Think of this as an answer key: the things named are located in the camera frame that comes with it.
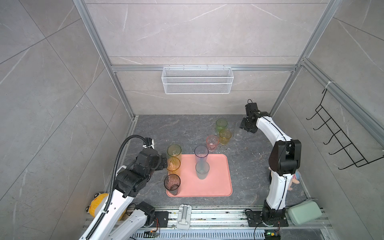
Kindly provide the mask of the clear glass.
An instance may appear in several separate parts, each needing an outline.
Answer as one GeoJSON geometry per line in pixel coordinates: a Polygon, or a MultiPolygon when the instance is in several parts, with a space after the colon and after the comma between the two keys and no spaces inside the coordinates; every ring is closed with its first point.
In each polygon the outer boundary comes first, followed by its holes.
{"type": "Polygon", "coordinates": [[[234,128],[234,139],[240,141],[243,139],[245,131],[241,128],[242,121],[237,121],[234,128]]]}

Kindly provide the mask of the tall yellow glass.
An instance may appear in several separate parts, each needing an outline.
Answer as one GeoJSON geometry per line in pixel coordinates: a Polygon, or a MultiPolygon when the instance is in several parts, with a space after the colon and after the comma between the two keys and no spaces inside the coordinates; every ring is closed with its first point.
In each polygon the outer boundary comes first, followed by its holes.
{"type": "Polygon", "coordinates": [[[178,175],[180,176],[181,172],[181,161],[179,158],[176,157],[171,157],[167,160],[168,166],[167,166],[167,171],[168,175],[178,175]]]}

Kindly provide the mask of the short yellow glass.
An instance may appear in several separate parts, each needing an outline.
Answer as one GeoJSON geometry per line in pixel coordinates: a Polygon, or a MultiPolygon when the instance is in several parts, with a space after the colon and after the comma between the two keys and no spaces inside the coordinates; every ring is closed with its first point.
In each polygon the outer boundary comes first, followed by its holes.
{"type": "Polygon", "coordinates": [[[232,133],[228,129],[223,129],[219,132],[219,143],[221,145],[227,145],[232,137],[232,133]]]}

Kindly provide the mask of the tall green glass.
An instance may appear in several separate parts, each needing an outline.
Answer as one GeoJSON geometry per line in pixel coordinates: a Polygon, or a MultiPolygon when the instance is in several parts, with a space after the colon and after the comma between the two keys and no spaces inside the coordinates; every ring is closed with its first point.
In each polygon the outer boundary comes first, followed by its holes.
{"type": "Polygon", "coordinates": [[[170,145],[167,148],[167,159],[170,158],[178,158],[180,161],[182,160],[182,148],[177,144],[170,145]]]}

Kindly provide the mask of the tall dark grey glass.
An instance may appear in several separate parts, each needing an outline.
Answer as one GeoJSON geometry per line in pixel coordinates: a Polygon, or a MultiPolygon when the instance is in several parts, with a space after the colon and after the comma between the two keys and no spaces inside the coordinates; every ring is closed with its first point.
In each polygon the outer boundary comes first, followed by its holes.
{"type": "Polygon", "coordinates": [[[181,179],[176,174],[170,174],[165,178],[164,186],[170,194],[176,196],[180,190],[181,179]]]}

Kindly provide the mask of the pink glass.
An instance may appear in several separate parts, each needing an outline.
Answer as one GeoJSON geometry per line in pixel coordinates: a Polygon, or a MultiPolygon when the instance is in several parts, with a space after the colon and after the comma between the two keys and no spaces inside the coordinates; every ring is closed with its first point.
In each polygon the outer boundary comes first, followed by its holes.
{"type": "Polygon", "coordinates": [[[206,139],[206,145],[209,152],[213,152],[217,149],[219,144],[219,138],[217,136],[208,136],[206,139]]]}

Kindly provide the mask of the tall blue glass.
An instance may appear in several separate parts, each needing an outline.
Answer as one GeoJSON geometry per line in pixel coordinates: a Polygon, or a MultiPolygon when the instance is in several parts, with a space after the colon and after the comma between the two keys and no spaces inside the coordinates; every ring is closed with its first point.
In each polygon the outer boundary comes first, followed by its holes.
{"type": "Polygon", "coordinates": [[[194,149],[194,154],[196,163],[206,162],[209,155],[209,150],[206,146],[197,146],[194,149]]]}

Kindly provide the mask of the teal dimpled glass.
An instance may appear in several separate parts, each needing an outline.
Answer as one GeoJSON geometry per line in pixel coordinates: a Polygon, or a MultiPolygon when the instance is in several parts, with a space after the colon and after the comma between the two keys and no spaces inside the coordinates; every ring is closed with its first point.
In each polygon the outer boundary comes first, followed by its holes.
{"type": "Polygon", "coordinates": [[[206,161],[199,161],[196,164],[196,173],[200,180],[204,180],[207,177],[209,170],[210,165],[206,161]]]}

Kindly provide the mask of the pink tray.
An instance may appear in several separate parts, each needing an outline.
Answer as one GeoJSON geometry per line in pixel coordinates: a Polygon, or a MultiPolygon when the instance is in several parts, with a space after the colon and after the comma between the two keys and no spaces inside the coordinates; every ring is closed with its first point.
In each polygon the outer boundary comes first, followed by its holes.
{"type": "Polygon", "coordinates": [[[232,194],[232,182],[228,158],[223,154],[208,155],[210,170],[205,179],[198,178],[194,154],[183,154],[181,162],[181,186],[177,195],[166,191],[171,198],[228,197],[232,194]]]}

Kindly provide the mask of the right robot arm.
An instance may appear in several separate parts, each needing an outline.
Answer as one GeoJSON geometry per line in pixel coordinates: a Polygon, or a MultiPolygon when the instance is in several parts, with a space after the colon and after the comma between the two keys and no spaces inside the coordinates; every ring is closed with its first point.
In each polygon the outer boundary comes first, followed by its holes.
{"type": "Polygon", "coordinates": [[[300,167],[302,144],[286,135],[268,112],[259,110],[257,103],[249,99],[245,109],[247,116],[243,118],[240,128],[251,133],[262,131],[273,146],[269,157],[271,185],[261,213],[262,223],[273,226],[285,216],[286,196],[300,167]]]}

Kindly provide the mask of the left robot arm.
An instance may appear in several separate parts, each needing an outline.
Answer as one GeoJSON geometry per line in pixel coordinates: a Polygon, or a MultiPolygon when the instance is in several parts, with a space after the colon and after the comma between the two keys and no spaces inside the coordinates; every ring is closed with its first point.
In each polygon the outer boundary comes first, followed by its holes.
{"type": "Polygon", "coordinates": [[[139,191],[147,185],[153,173],[167,166],[166,156],[155,150],[152,138],[139,135],[127,137],[115,160],[107,200],[80,238],[82,240],[128,240],[140,228],[151,226],[155,220],[155,208],[146,202],[137,204],[122,224],[118,227],[115,225],[139,191]],[[119,160],[125,146],[134,138],[143,141],[143,150],[139,152],[132,166],[119,167],[119,160]]]}

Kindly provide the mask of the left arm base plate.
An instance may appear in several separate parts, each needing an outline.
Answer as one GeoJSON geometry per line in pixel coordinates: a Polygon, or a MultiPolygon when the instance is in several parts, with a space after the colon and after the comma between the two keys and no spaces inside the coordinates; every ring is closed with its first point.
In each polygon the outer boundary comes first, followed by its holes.
{"type": "Polygon", "coordinates": [[[166,228],[168,226],[168,221],[169,221],[169,212],[156,211],[155,212],[155,218],[154,218],[150,228],[156,228],[157,220],[159,220],[159,227],[160,228],[166,228]]]}

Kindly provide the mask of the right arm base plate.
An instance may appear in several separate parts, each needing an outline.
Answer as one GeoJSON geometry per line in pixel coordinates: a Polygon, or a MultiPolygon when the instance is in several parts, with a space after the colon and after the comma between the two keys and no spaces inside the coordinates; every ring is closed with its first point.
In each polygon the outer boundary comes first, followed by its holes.
{"type": "Polygon", "coordinates": [[[261,211],[245,210],[246,219],[249,227],[288,227],[289,223],[286,217],[273,217],[263,220],[261,211]]]}

